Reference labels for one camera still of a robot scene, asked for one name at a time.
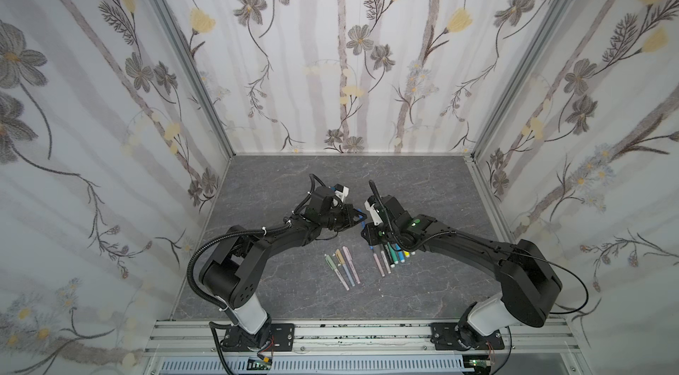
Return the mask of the tan cap blue pen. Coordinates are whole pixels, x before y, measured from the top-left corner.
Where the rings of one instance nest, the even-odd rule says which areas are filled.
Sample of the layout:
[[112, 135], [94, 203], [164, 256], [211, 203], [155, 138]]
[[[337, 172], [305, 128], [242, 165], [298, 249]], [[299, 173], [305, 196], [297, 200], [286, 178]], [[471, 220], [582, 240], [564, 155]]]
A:
[[346, 274], [346, 276], [347, 276], [347, 278], [348, 278], [348, 281], [349, 281], [350, 286], [354, 287], [354, 286], [355, 286], [355, 281], [354, 281], [354, 279], [353, 279], [353, 277], [352, 277], [352, 274], [351, 274], [350, 270], [348, 269], [347, 261], [346, 261], [346, 259], [344, 258], [344, 256], [343, 256], [343, 254], [342, 254], [342, 252], [341, 252], [340, 249], [336, 249], [336, 251], [335, 251], [335, 256], [336, 256], [336, 258], [337, 258], [337, 260], [338, 260], [339, 266], [344, 270], [344, 272], [345, 272], [345, 274]]

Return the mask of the purple cap pink pen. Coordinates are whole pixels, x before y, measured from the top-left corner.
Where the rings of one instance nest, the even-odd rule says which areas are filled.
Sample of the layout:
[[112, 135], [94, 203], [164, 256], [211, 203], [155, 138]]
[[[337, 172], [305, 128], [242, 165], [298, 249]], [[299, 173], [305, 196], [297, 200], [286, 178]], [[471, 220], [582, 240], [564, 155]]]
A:
[[390, 262], [388, 260], [387, 253], [385, 253], [385, 251], [383, 249], [380, 251], [380, 256], [381, 256], [382, 261], [385, 265], [385, 270], [387, 271], [387, 274], [391, 274], [391, 265], [390, 265]]

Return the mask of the pink speckled pen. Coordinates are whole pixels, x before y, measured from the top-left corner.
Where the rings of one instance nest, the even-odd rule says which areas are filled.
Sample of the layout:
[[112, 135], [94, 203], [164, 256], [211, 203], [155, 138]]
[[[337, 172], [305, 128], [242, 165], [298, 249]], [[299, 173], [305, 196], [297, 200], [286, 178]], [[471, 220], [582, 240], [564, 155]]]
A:
[[385, 278], [385, 269], [382, 265], [380, 256], [379, 256], [378, 252], [376, 251], [376, 249], [374, 249], [373, 247], [371, 247], [371, 254], [372, 254], [372, 257], [373, 257], [373, 261], [376, 264], [376, 267], [378, 268], [378, 272], [379, 272], [380, 276], [382, 278]]

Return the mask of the black white pen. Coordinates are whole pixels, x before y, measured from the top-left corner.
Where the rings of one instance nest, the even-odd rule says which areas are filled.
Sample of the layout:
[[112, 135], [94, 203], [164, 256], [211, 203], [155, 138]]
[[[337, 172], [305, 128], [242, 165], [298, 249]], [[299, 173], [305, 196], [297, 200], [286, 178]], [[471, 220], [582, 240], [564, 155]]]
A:
[[395, 267], [395, 261], [394, 261], [394, 258], [392, 257], [391, 248], [389, 247], [388, 244], [385, 245], [384, 248], [385, 248], [385, 254], [387, 255], [387, 260], [389, 262], [390, 267]]

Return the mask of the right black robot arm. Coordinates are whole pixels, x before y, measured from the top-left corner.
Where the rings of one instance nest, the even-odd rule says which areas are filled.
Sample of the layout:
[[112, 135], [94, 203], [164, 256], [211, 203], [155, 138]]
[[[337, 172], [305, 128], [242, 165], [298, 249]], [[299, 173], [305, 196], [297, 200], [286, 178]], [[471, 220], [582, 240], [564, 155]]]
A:
[[431, 252], [454, 258], [494, 277], [500, 293], [474, 302], [443, 336], [454, 350], [477, 350], [502, 327], [545, 325], [562, 292], [562, 282], [533, 242], [498, 242], [452, 228], [434, 217], [411, 216], [393, 196], [382, 196], [369, 181], [371, 195], [364, 203], [371, 223], [362, 237], [371, 245], [390, 243], [407, 252]]

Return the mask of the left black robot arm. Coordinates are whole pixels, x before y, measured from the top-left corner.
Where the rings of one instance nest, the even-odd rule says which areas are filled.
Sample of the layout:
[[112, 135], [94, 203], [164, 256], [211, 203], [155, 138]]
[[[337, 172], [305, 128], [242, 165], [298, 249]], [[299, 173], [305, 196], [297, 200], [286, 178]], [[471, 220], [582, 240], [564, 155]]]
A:
[[213, 304], [237, 329], [240, 343], [263, 348], [272, 335], [272, 318], [256, 295], [273, 256], [316, 241], [324, 230], [342, 233], [367, 215], [346, 203], [348, 188], [321, 186], [309, 192], [280, 226], [246, 229], [233, 226], [201, 246], [187, 265], [187, 284]]

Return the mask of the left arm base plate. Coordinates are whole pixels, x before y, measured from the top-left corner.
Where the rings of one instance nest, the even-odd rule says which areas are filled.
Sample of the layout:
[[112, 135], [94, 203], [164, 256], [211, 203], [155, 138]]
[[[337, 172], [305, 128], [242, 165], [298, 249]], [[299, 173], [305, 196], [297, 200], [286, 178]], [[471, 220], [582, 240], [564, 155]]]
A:
[[241, 327], [229, 325], [224, 334], [219, 334], [221, 350], [224, 352], [246, 352], [268, 350], [290, 352], [295, 341], [294, 324], [265, 324], [256, 334], [249, 334]]

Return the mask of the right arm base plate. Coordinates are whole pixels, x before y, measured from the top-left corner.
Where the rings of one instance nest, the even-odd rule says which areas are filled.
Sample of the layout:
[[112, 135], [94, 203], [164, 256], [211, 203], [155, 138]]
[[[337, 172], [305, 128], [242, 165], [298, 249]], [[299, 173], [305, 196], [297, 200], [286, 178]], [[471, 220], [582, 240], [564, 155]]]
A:
[[454, 322], [432, 323], [430, 341], [438, 351], [491, 351], [506, 348], [500, 331], [482, 336], [467, 325]]

